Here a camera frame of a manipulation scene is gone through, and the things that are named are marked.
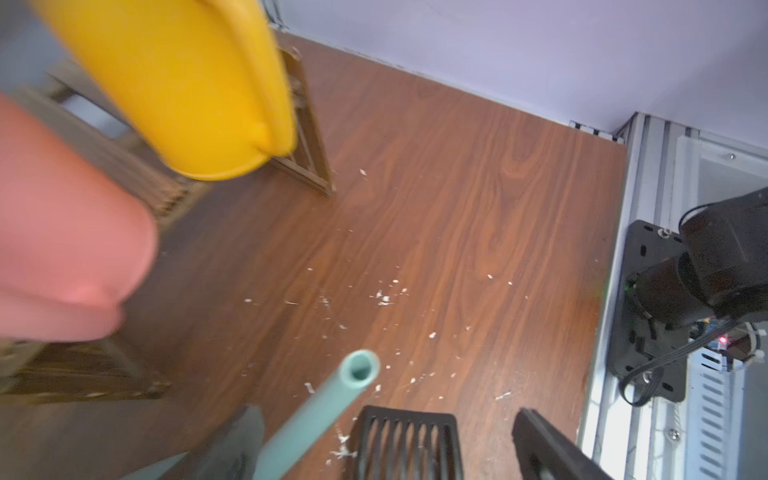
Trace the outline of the pink watering can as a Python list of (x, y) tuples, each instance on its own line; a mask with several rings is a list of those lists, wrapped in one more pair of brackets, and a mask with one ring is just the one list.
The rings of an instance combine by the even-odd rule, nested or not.
[(143, 204), (1, 98), (2, 338), (110, 336), (158, 248)]

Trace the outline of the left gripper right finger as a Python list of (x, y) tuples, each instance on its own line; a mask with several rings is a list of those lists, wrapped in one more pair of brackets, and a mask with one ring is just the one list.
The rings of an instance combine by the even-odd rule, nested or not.
[(512, 439), (525, 480), (611, 479), (536, 410), (519, 410), (513, 424)]

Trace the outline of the brown wooden slatted shelf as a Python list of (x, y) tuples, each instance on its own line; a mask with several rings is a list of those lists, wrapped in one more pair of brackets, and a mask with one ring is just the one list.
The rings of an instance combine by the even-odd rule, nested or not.
[[(292, 90), (297, 146), (271, 163), (330, 196), (333, 180), (300, 54), (289, 48), (282, 57)], [(67, 111), (65, 102), (80, 96), (114, 119), (123, 118), (79, 65), (64, 60), (50, 67), (47, 75), (39, 85), (14, 90), (12, 99), (143, 203), (161, 232), (171, 229), (211, 190), (211, 183), (188, 179), (163, 166), (134, 129), (111, 139)], [(156, 399), (170, 385), (116, 335), (80, 343), (1, 342), (2, 402)]]

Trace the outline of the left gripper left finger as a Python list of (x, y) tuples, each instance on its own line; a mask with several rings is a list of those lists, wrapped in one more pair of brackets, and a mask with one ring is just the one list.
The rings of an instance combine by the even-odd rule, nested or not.
[(260, 408), (244, 405), (160, 479), (252, 479), (264, 432)]

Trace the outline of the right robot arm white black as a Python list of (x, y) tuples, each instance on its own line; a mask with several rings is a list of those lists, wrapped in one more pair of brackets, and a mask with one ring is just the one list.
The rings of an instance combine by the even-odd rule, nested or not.
[(767, 190), (690, 209), (681, 217), (683, 251), (632, 275), (638, 313), (679, 329), (707, 317), (767, 312)]

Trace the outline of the sage green watering can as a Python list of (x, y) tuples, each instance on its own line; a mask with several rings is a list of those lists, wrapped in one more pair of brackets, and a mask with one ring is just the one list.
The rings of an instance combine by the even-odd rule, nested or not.
[[(348, 354), (270, 438), (266, 438), (264, 432), (252, 479), (282, 478), (376, 380), (379, 372), (380, 360), (373, 351), (362, 349)], [(126, 477), (160, 479), (187, 452), (148, 465)]]

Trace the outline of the yellow watering can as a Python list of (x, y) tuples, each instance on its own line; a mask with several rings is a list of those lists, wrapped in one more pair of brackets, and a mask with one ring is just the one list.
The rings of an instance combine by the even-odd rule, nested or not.
[(33, 9), (172, 170), (220, 181), (292, 153), (277, 42), (254, 1), (36, 1)]

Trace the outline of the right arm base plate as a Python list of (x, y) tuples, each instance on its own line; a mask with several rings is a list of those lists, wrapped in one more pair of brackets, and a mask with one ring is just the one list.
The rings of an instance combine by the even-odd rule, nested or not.
[(643, 220), (627, 228), (606, 362), (607, 370), (618, 379), (688, 341), (687, 330), (668, 330), (663, 323), (646, 318), (627, 292), (640, 272), (685, 251), (677, 234), (662, 237), (660, 230)]

